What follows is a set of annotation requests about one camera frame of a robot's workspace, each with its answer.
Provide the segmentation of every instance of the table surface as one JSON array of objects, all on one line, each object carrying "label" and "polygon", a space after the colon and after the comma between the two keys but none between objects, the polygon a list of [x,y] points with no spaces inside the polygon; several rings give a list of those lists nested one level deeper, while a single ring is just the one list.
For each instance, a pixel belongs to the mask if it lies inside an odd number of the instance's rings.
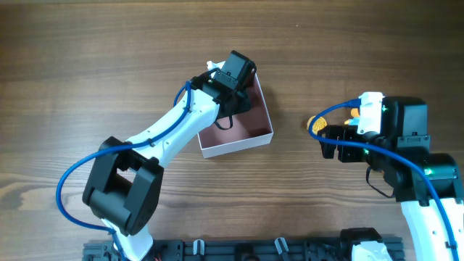
[{"label": "table surface", "polygon": [[[57,181],[109,136],[156,122],[185,80],[233,49],[253,59],[270,145],[203,159],[193,138],[165,170],[156,239],[335,236],[374,227],[415,255],[400,205],[364,163],[323,159],[305,119],[364,91],[429,105],[435,152],[462,168],[463,4],[419,1],[177,1],[0,7],[0,260],[80,260],[109,239],[65,220]],[[349,111],[327,117],[341,124]],[[91,164],[65,184],[69,212]],[[380,189],[391,189],[373,175]]]}]

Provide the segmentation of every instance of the open cardboard box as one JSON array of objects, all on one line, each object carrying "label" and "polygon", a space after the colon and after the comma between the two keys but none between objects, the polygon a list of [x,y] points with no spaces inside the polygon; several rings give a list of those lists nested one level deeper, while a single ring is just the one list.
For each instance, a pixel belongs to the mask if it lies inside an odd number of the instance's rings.
[{"label": "open cardboard box", "polygon": [[[253,85],[246,89],[252,108],[248,112],[232,116],[233,127],[220,130],[216,125],[198,133],[204,158],[214,157],[242,149],[269,144],[273,137],[268,108],[262,95],[260,81],[254,74]],[[217,120],[224,128],[229,126],[228,117]]]}]

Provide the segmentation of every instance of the blue tube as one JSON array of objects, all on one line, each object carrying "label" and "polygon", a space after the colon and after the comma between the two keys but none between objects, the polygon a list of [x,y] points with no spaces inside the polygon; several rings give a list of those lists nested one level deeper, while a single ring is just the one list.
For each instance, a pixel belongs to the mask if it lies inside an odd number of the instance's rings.
[{"label": "blue tube", "polygon": [[395,154],[394,152],[391,152],[391,151],[389,151],[387,149],[383,149],[383,148],[381,148],[379,146],[374,146],[374,145],[371,145],[371,144],[364,144],[364,143],[354,142],[354,141],[338,141],[338,140],[334,140],[334,139],[330,139],[330,138],[323,138],[323,137],[315,135],[312,132],[312,127],[314,126],[314,123],[320,117],[322,117],[322,116],[326,115],[327,113],[329,113],[329,112],[331,112],[331,111],[333,111],[335,109],[338,109],[338,108],[342,108],[342,107],[355,108],[355,107],[359,107],[360,104],[361,104],[360,99],[353,99],[351,101],[347,101],[347,102],[344,102],[344,103],[341,103],[341,104],[337,104],[337,105],[334,105],[334,106],[324,110],[323,112],[316,115],[316,117],[314,117],[314,119],[310,123],[310,127],[309,127],[309,130],[308,130],[309,134],[314,139],[316,139],[318,141],[321,141],[321,142],[324,142],[324,143],[327,143],[327,144],[340,145],[340,146],[353,146],[353,147],[364,148],[364,149],[368,149],[368,150],[371,150],[371,151],[374,151],[374,152],[381,153],[381,154],[383,154],[383,155],[385,155],[387,157],[390,157],[390,158],[392,158],[394,160],[397,160],[397,161],[401,162],[402,164],[410,167],[412,170],[417,172],[419,174],[420,178],[422,178],[423,182],[425,183],[427,189],[430,191],[430,194],[432,195],[432,198],[434,199],[434,201],[436,203],[436,207],[438,208],[438,210],[440,212],[440,215],[443,218],[444,227],[446,228],[447,233],[448,233],[449,245],[451,246],[451,253],[452,253],[452,256],[453,256],[453,260],[454,261],[459,261],[459,255],[457,253],[457,242],[456,242],[456,239],[455,239],[455,235],[452,232],[450,219],[448,218],[447,213],[444,210],[443,204],[440,201],[440,198],[439,198],[438,194],[436,193],[434,186],[432,185],[430,180],[426,177],[426,174],[424,173],[424,171],[420,167],[418,167],[416,164],[412,163],[410,160],[408,160],[408,159],[406,159],[404,157],[401,157],[398,154]]},{"label": "blue tube", "polygon": [[58,182],[58,185],[57,185],[57,191],[56,191],[56,194],[55,194],[55,200],[57,202],[58,210],[64,215],[65,218],[67,218],[69,221],[73,222],[76,225],[80,225],[80,226],[82,226],[84,228],[91,228],[91,229],[96,229],[96,230],[100,230],[100,231],[107,231],[108,233],[110,233],[112,235],[112,237],[113,237],[113,240],[115,241],[116,247],[118,248],[118,250],[121,253],[121,257],[122,257],[123,261],[125,261],[124,251],[123,251],[123,248],[120,245],[119,240],[117,239],[117,236],[115,235],[115,230],[114,229],[108,228],[108,227],[102,226],[102,225],[93,225],[93,224],[85,223],[83,221],[80,221],[80,220],[74,218],[73,216],[70,215],[70,213],[68,213],[66,211],[65,206],[63,206],[63,202],[61,200],[61,193],[62,193],[63,185],[65,184],[65,181],[66,181],[67,177],[69,177],[69,175],[71,175],[71,173],[74,170],[76,170],[78,167],[85,164],[86,162],[89,162],[90,160],[93,160],[93,159],[95,159],[97,157],[100,157],[100,156],[103,156],[103,155],[106,155],[106,154],[111,154],[111,153],[115,153],[115,152],[122,152],[122,151],[129,150],[129,149],[135,149],[135,148],[140,148],[140,147],[143,147],[143,146],[148,146],[148,145],[150,145],[150,143],[156,142],[157,140],[161,139],[162,137],[166,136],[169,132],[174,130],[175,127],[177,127],[182,122],[182,120],[187,116],[187,113],[189,113],[189,110],[190,110],[190,103],[191,103],[191,85],[190,85],[190,82],[188,82],[188,81],[186,82],[186,84],[179,91],[179,93],[176,96],[175,100],[177,101],[177,98],[181,95],[181,92],[184,89],[187,90],[187,105],[184,108],[184,110],[182,112],[182,115],[167,130],[161,132],[160,134],[156,135],[155,137],[153,137],[152,139],[150,139],[148,141],[143,141],[143,142],[138,143],[138,144],[128,144],[128,145],[114,146],[114,147],[110,147],[108,149],[102,149],[101,151],[97,151],[97,152],[95,152],[93,154],[90,154],[87,157],[84,157],[83,159],[76,162],[74,165],[72,165],[68,170],[66,170],[65,174],[63,174],[63,176],[59,179],[59,182]]}]

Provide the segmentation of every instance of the blue cable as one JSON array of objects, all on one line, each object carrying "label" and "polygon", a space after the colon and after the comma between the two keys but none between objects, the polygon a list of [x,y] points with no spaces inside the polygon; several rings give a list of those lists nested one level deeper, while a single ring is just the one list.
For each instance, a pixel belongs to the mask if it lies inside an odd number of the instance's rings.
[{"label": "blue cable", "polygon": [[334,106],[324,110],[323,112],[316,115],[316,117],[314,117],[314,119],[310,123],[310,127],[309,127],[309,130],[308,130],[309,134],[314,139],[316,139],[318,141],[321,141],[321,142],[324,142],[324,143],[327,143],[327,144],[340,145],[340,146],[353,146],[353,147],[364,148],[364,149],[367,149],[367,150],[371,150],[371,151],[381,153],[381,154],[383,154],[383,155],[385,155],[387,157],[392,158],[393,160],[401,162],[402,164],[410,167],[412,170],[417,172],[419,174],[420,178],[422,178],[423,182],[425,183],[427,189],[430,191],[430,194],[432,195],[432,198],[434,199],[434,201],[436,203],[436,207],[438,208],[438,210],[440,212],[440,215],[443,218],[444,227],[446,228],[447,233],[448,233],[449,245],[451,247],[451,253],[452,253],[452,256],[453,256],[453,260],[454,261],[459,261],[459,255],[457,254],[457,242],[455,240],[455,235],[454,235],[454,233],[452,231],[450,219],[448,218],[447,213],[444,210],[443,204],[440,201],[440,198],[439,198],[438,194],[436,193],[434,186],[432,185],[430,180],[426,177],[426,174],[424,173],[424,171],[420,167],[418,167],[416,164],[412,163],[410,160],[408,160],[408,159],[406,159],[404,157],[401,157],[398,154],[395,154],[394,152],[391,152],[391,151],[389,151],[387,149],[383,149],[383,148],[381,148],[379,146],[374,146],[374,145],[371,145],[371,144],[364,144],[364,143],[354,142],[354,141],[338,141],[338,140],[334,140],[334,139],[330,139],[330,138],[323,138],[323,137],[315,135],[312,132],[312,127],[314,126],[314,123],[316,122],[316,120],[318,120],[320,117],[326,115],[327,113],[329,113],[329,112],[331,112],[331,111],[333,111],[335,109],[342,108],[342,107],[358,108],[358,107],[360,107],[360,105],[361,105],[361,99],[353,99],[351,101],[346,101],[344,103],[334,105]]},{"label": "blue cable", "polygon": [[172,130],[174,130],[175,127],[177,127],[182,122],[182,120],[187,116],[187,113],[189,113],[189,110],[190,110],[190,103],[191,103],[191,85],[190,85],[190,82],[187,81],[186,84],[180,89],[177,96],[175,97],[175,100],[177,101],[178,97],[181,95],[181,93],[182,93],[182,91],[184,89],[187,91],[187,105],[184,108],[184,110],[182,112],[182,115],[167,130],[165,130],[165,131],[161,132],[160,134],[156,135],[154,138],[151,138],[151,139],[149,139],[147,141],[143,141],[141,143],[114,146],[114,147],[110,147],[108,149],[102,149],[101,151],[97,151],[97,152],[95,152],[93,154],[90,154],[87,157],[84,157],[83,159],[76,162],[74,165],[72,165],[68,170],[66,170],[65,174],[63,174],[63,176],[59,179],[58,186],[57,186],[57,192],[55,194],[55,199],[57,201],[58,210],[64,215],[65,218],[67,218],[69,221],[73,222],[76,225],[80,225],[80,226],[82,226],[84,228],[91,228],[91,229],[96,229],[96,230],[100,230],[100,231],[107,231],[108,233],[110,233],[112,235],[112,238],[113,238],[115,244],[116,244],[117,249],[119,249],[119,251],[121,253],[121,257],[122,257],[123,261],[125,261],[124,251],[123,251],[123,248],[120,245],[119,239],[117,239],[117,236],[115,234],[116,231],[114,229],[108,228],[108,227],[102,226],[102,225],[93,225],[93,224],[85,223],[83,221],[80,221],[80,220],[74,218],[73,216],[70,215],[70,213],[68,213],[66,211],[65,206],[63,206],[63,202],[61,200],[61,193],[62,193],[63,185],[65,184],[65,181],[66,181],[67,177],[69,177],[69,175],[71,175],[71,173],[74,170],[76,170],[78,167],[85,164],[86,162],[89,162],[90,160],[93,160],[93,159],[95,159],[97,157],[100,157],[100,156],[103,156],[103,155],[106,155],[106,154],[111,154],[111,153],[115,153],[115,152],[121,152],[121,151],[129,150],[129,149],[140,148],[140,147],[143,147],[143,146],[148,146],[151,143],[153,143],[153,142],[159,140],[160,138],[166,136]]}]

